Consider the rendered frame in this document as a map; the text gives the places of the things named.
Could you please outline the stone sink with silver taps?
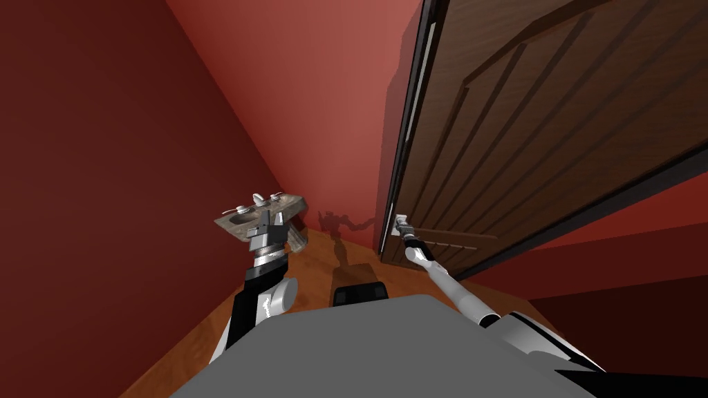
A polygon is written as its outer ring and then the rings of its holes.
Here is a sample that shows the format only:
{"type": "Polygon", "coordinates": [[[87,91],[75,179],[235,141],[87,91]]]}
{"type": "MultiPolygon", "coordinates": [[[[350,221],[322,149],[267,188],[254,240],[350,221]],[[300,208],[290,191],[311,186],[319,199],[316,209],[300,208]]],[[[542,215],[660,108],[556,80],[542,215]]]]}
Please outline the stone sink with silver taps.
{"type": "Polygon", "coordinates": [[[255,193],[252,196],[253,205],[238,206],[236,209],[224,211],[214,222],[240,241],[248,242],[247,232],[259,224],[261,214],[269,212],[270,224],[273,225],[277,215],[281,213],[284,225],[289,226],[288,245],[292,252],[301,252],[306,248],[308,239],[295,224],[299,213],[307,208],[306,201],[301,196],[286,193],[274,193],[269,198],[255,193]]]}

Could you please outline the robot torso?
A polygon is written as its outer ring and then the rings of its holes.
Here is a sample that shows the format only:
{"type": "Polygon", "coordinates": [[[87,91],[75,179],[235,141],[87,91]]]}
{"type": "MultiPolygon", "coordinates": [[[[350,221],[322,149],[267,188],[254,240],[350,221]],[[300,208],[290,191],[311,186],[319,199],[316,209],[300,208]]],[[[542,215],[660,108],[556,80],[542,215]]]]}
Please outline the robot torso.
{"type": "Polygon", "coordinates": [[[260,322],[170,398],[593,398],[417,294],[260,322]]]}

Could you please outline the dark brown wooden door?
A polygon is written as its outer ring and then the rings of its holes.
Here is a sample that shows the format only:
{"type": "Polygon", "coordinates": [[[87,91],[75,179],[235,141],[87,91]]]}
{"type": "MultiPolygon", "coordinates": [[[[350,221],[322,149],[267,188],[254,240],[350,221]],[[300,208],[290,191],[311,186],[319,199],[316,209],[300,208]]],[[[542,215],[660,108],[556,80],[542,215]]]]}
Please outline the dark brown wooden door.
{"type": "Polygon", "coordinates": [[[708,171],[708,0],[426,0],[392,217],[457,279],[708,171]]]}

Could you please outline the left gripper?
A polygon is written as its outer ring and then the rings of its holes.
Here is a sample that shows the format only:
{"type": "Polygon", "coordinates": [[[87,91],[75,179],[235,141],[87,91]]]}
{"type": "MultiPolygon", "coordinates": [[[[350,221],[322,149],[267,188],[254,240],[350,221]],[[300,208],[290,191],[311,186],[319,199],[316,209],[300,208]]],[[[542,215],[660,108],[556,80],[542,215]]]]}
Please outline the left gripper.
{"type": "Polygon", "coordinates": [[[259,225],[247,230],[249,250],[258,250],[273,245],[283,246],[287,241],[287,226],[283,212],[277,212],[271,225],[270,210],[264,209],[259,216],[259,225]]]}

